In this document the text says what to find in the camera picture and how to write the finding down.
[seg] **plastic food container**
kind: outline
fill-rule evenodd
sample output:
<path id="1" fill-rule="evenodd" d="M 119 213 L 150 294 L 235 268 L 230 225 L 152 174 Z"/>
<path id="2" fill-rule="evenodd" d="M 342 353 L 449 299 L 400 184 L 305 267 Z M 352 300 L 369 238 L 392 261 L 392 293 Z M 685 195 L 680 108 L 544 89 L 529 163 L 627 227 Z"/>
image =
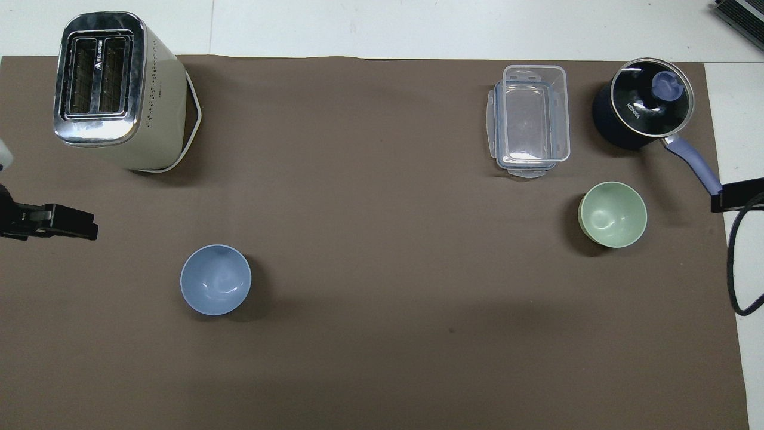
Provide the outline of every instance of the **plastic food container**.
<path id="1" fill-rule="evenodd" d="M 509 66 L 488 93 L 490 155 L 513 175 L 537 178 L 570 156 L 568 83 L 558 66 Z"/>

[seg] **white table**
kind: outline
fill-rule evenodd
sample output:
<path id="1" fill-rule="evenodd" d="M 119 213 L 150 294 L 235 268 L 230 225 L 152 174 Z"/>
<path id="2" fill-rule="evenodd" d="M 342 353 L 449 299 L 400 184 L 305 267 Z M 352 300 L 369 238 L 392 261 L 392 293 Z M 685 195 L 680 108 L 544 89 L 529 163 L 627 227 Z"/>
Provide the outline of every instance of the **white table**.
<path id="1" fill-rule="evenodd" d="M 764 177 L 764 52 L 713 16 L 711 2 L 0 0 L 0 56 L 58 55 L 75 15 L 129 10 L 175 54 L 698 61 L 706 63 L 722 182 Z M 724 215 L 727 232 L 734 215 Z M 762 232 L 764 213 L 751 213 L 736 250 L 741 303 L 764 292 Z M 750 428 L 764 430 L 764 311 L 738 317 L 737 327 Z"/>

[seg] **pot lid knob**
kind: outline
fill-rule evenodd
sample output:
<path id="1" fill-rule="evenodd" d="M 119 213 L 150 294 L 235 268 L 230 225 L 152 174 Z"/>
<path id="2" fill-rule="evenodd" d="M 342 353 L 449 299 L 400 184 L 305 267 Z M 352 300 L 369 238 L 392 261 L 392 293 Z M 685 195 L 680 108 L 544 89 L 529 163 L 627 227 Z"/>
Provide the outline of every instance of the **pot lid knob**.
<path id="1" fill-rule="evenodd" d="M 652 78 L 652 94 L 666 102 L 677 100 L 685 92 L 685 86 L 679 82 L 676 73 L 664 70 Z"/>

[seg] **purple handle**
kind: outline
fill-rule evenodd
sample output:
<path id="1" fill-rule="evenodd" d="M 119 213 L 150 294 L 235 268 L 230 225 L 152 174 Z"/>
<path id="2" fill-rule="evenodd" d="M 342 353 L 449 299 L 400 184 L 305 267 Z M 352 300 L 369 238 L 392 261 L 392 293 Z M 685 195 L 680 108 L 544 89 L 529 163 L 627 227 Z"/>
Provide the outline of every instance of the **purple handle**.
<path id="1" fill-rule="evenodd" d="M 715 196 L 721 192 L 719 178 L 717 178 L 714 171 L 708 167 L 708 163 L 698 154 L 698 151 L 695 151 L 695 148 L 689 142 L 679 137 L 679 135 L 671 135 L 663 139 L 663 145 L 671 153 L 685 160 L 690 165 L 695 176 L 701 180 L 701 183 L 706 187 L 706 191 L 710 195 Z"/>

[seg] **saucepan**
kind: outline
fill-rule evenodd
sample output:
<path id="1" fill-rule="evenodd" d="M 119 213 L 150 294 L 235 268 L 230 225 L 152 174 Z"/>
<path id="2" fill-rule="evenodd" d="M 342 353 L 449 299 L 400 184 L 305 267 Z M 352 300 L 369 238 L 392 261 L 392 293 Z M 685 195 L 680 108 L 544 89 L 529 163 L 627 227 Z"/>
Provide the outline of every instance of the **saucepan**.
<path id="1" fill-rule="evenodd" d="M 694 108 L 690 81 L 678 67 L 657 58 L 638 58 L 624 64 L 597 93 L 592 114 L 600 134 L 621 148 L 636 150 L 661 140 L 713 196 L 721 192 L 719 178 L 679 135 Z"/>

